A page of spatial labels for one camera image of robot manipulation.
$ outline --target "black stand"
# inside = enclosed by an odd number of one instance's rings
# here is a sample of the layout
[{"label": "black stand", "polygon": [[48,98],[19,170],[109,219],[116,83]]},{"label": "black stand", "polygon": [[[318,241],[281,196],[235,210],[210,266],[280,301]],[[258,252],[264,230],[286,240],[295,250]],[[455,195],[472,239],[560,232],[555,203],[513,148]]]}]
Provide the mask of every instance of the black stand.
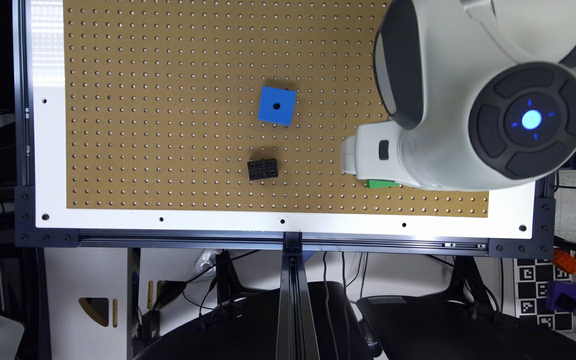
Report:
[{"label": "black stand", "polygon": [[301,233],[284,233],[276,360],[319,360]]}]

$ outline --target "white robot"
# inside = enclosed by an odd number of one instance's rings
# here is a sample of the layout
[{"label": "white robot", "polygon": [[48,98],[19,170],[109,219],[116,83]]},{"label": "white robot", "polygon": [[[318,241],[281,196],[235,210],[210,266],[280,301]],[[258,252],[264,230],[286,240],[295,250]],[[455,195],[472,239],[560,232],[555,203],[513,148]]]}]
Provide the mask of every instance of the white robot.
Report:
[{"label": "white robot", "polygon": [[576,150],[576,0],[393,0],[374,48],[390,118],[341,170],[432,190],[534,181]]}]

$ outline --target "brown pegboard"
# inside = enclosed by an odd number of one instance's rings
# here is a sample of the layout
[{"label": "brown pegboard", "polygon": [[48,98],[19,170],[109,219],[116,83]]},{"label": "brown pegboard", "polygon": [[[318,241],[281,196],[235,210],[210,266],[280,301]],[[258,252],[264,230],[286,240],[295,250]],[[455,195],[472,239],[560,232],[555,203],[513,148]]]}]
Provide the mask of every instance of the brown pegboard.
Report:
[{"label": "brown pegboard", "polygon": [[[386,115],[383,2],[64,1],[68,207],[485,217],[488,193],[367,189],[339,146]],[[262,86],[297,91],[290,127]],[[249,182],[249,159],[279,177]]]}]

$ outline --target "blue block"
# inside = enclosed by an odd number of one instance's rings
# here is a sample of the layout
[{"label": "blue block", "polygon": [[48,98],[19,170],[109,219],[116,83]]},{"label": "blue block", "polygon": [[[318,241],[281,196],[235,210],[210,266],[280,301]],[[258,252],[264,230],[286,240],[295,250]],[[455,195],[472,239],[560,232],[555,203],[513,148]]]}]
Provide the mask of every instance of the blue block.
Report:
[{"label": "blue block", "polygon": [[261,89],[257,119],[290,126],[296,99],[297,93],[294,91],[264,86]]}]

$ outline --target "black lego brick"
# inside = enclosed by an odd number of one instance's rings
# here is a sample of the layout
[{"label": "black lego brick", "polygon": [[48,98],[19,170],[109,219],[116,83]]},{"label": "black lego brick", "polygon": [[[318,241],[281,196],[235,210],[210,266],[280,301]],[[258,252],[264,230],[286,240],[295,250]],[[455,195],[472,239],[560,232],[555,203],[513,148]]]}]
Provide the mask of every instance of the black lego brick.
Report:
[{"label": "black lego brick", "polygon": [[248,162],[248,179],[263,180],[279,176],[277,159],[250,160]]},{"label": "black lego brick", "polygon": [[576,300],[568,294],[561,294],[555,300],[555,305],[568,312],[573,312],[576,309]]}]

